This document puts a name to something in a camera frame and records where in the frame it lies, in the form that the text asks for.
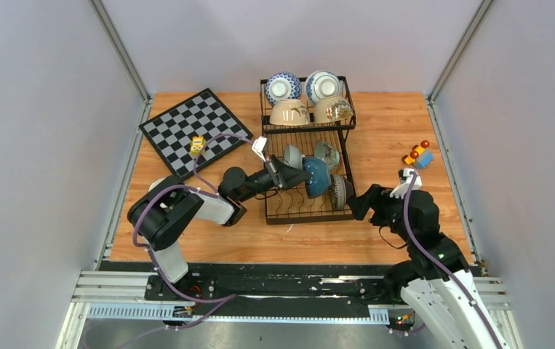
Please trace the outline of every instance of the beige bowl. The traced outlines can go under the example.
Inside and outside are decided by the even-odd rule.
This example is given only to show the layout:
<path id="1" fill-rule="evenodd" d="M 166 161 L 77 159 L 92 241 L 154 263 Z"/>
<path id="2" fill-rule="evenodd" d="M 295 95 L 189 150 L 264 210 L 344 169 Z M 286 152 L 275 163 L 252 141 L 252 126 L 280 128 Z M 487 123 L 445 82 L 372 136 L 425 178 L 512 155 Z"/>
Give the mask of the beige bowl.
<path id="1" fill-rule="evenodd" d="M 268 122 L 283 126 L 307 125 L 309 124 L 307 105 L 300 100 L 280 100 L 273 106 Z"/>
<path id="2" fill-rule="evenodd" d="M 335 122 L 346 120 L 352 117 L 354 112 L 350 103 L 341 96 L 324 98 L 316 104 L 314 110 L 314 122 L 321 124 L 325 122 Z"/>

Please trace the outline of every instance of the black wire dish rack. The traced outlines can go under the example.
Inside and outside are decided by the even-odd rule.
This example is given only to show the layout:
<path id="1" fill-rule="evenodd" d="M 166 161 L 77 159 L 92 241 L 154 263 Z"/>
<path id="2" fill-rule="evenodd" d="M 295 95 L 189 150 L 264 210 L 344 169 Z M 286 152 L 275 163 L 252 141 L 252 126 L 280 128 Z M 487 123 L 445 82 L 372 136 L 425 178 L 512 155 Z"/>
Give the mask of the black wire dish rack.
<path id="1" fill-rule="evenodd" d="M 345 76 L 338 77 L 343 85 L 343 96 L 348 100 L 354 111 L 354 104 L 348 89 Z M 263 135 L 268 138 L 267 154 L 274 154 L 279 160 L 284 160 L 284 149 L 289 145 L 294 145 L 300 149 L 305 156 L 314 156 L 314 149 L 319 140 L 328 142 L 340 155 L 339 164 L 331 169 L 331 174 L 344 176 L 353 185 L 352 171 L 348 151 L 346 150 L 346 140 L 350 130 L 356 126 L 356 114 L 347 120 L 336 121 L 324 124 L 311 123 L 305 126 L 290 127 L 272 125 L 268 122 L 271 115 L 271 104 L 268 103 L 264 95 L 267 80 L 260 81 L 260 104 L 262 106 L 262 130 Z M 302 98 L 310 111 L 311 120 L 314 120 L 314 107 Z M 264 199 L 266 224 L 295 224 L 310 222 L 329 222 L 337 220 L 352 220 L 352 211 L 346 205 L 342 209 L 333 209 L 330 192 L 317 198 L 307 197 L 305 183 L 301 183 L 294 188 L 281 190 L 276 193 L 269 193 Z"/>

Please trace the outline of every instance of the wooden table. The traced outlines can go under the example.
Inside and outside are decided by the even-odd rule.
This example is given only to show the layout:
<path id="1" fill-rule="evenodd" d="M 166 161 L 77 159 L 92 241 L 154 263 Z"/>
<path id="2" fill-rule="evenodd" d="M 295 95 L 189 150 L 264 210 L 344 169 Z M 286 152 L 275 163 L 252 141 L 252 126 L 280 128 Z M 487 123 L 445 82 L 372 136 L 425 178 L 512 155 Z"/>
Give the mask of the wooden table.
<path id="1" fill-rule="evenodd" d="M 193 95 L 193 92 L 160 92 L 151 117 Z M 255 136 L 261 135 L 260 102 L 257 92 L 223 92 L 217 96 Z M 423 190 L 434 196 L 440 207 L 442 231 L 455 240 L 466 259 L 472 262 L 466 235 L 459 218 L 442 155 L 421 93 L 352 94 L 357 125 L 346 143 L 356 192 L 363 194 L 371 184 L 386 187 L 399 184 L 397 171 L 404 167 L 402 156 L 421 140 L 431 142 L 434 160 L 420 171 Z M 242 145 L 201 171 L 216 186 L 224 171 L 242 167 L 247 174 L 261 169 L 248 145 Z M 121 219 L 111 252 L 111 260 L 148 260 L 148 255 L 132 244 L 132 226 L 126 216 L 156 179 L 170 175 L 168 168 L 146 139 L 140 146 Z M 189 185 L 208 190 L 196 178 Z M 245 201 L 247 214 L 232 227 L 194 220 L 180 238 L 189 262 L 270 262 L 331 264 L 394 264 L 408 258 L 405 249 L 391 248 L 367 221 L 342 221 L 289 225 L 266 225 L 264 203 Z M 393 245 L 403 241 L 388 229 L 383 236 Z"/>

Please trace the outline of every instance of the dark blue bowl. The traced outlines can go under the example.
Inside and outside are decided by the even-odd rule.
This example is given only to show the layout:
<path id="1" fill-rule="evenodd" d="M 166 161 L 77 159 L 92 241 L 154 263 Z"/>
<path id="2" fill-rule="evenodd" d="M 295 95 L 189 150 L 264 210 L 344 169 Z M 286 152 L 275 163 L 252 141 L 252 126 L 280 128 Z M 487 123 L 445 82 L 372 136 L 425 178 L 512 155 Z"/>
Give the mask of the dark blue bowl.
<path id="1" fill-rule="evenodd" d="M 305 190 L 309 198 L 317 198 L 329 190 L 331 175 L 324 161 L 306 156 L 303 158 L 303 169 L 311 173 L 311 178 L 305 181 Z"/>

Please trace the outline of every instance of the chessboard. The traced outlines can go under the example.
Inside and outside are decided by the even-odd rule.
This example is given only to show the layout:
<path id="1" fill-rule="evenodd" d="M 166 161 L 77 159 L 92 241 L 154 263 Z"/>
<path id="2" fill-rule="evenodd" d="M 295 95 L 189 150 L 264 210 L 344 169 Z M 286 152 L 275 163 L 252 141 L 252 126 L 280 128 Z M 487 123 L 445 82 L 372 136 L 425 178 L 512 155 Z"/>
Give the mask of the chessboard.
<path id="1" fill-rule="evenodd" d="M 191 140 L 202 136 L 207 142 L 222 133 L 251 139 L 253 134 L 210 89 L 205 89 L 140 125 L 140 130 L 170 171 L 182 180 L 193 174 Z M 207 145 L 198 159 L 203 169 L 243 144 L 235 137 L 221 137 Z"/>

